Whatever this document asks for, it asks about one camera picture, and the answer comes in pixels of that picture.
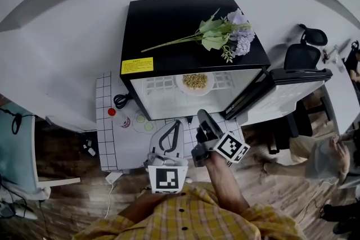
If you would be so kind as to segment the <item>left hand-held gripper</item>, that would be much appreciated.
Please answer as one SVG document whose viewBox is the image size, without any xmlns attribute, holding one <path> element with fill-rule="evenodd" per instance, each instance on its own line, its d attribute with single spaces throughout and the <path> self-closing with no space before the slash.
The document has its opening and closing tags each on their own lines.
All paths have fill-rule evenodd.
<svg viewBox="0 0 360 240">
<path fill-rule="evenodd" d="M 183 189 L 188 171 L 184 156 L 183 124 L 173 121 L 165 124 L 151 138 L 150 151 L 170 151 L 164 156 L 149 153 L 144 163 L 150 178 L 152 193 L 176 194 Z"/>
</svg>

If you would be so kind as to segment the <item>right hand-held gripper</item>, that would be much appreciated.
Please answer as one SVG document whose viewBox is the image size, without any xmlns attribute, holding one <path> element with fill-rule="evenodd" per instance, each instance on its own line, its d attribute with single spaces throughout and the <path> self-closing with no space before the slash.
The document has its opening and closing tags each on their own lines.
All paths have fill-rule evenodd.
<svg viewBox="0 0 360 240">
<path fill-rule="evenodd" d="M 205 160 L 210 158 L 212 152 L 223 156 L 228 164 L 239 163 L 250 146 L 240 141 L 231 132 L 223 133 L 219 125 L 204 109 L 198 110 L 197 117 L 200 128 L 196 134 L 197 145 L 191 151 L 194 166 L 205 166 Z"/>
</svg>

